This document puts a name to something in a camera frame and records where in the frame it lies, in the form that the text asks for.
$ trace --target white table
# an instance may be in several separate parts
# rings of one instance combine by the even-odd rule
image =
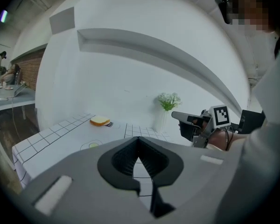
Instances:
[[[95,145],[133,136],[173,142],[166,132],[158,134],[151,128],[113,120],[111,127],[96,127],[89,122],[93,116],[89,113],[76,115],[13,146],[14,165],[23,188],[31,179],[68,155]],[[143,169],[144,166],[139,167],[139,172],[142,173]]]
[[[10,92],[10,94],[13,94],[14,91],[19,87],[20,85],[11,85],[13,87],[13,90],[6,91],[4,90],[4,93]],[[0,101],[0,111],[5,109],[10,109],[12,107],[18,107],[22,106],[23,111],[23,118],[26,119],[25,115],[25,105],[30,105],[35,103],[35,91],[26,87],[21,93],[19,93],[16,97],[13,99],[9,98],[7,101]],[[8,155],[6,154],[1,142],[0,142],[0,151],[3,155],[3,158],[8,162],[8,164],[11,166],[13,170],[15,170],[15,166],[13,162],[9,159]]]

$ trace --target wooden floor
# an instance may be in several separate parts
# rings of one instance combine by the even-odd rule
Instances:
[[[39,132],[34,112],[34,105],[25,106],[25,110],[27,116],[26,120],[23,119],[21,107],[14,108],[14,122],[19,135],[14,127],[12,110],[6,110],[6,112],[2,112],[0,114],[0,141],[11,160],[13,160],[12,146]],[[15,193],[20,193],[21,191],[21,185],[16,172],[9,167],[3,159],[1,153],[0,184]]]

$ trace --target flower vase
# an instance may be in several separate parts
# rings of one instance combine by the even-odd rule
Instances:
[[[157,133],[164,132],[167,123],[167,117],[169,115],[169,111],[162,110],[159,114],[158,120],[156,122],[155,131]]]

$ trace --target bread slice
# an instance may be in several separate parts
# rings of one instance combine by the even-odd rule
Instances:
[[[102,116],[94,116],[90,119],[90,123],[95,126],[103,126],[109,122],[110,120],[108,118]]]

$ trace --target brick wall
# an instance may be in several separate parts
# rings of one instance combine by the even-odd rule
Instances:
[[[36,89],[38,70],[44,51],[45,49],[41,49],[12,61],[12,64],[18,64],[21,68],[20,79],[25,81],[28,87],[33,90]]]

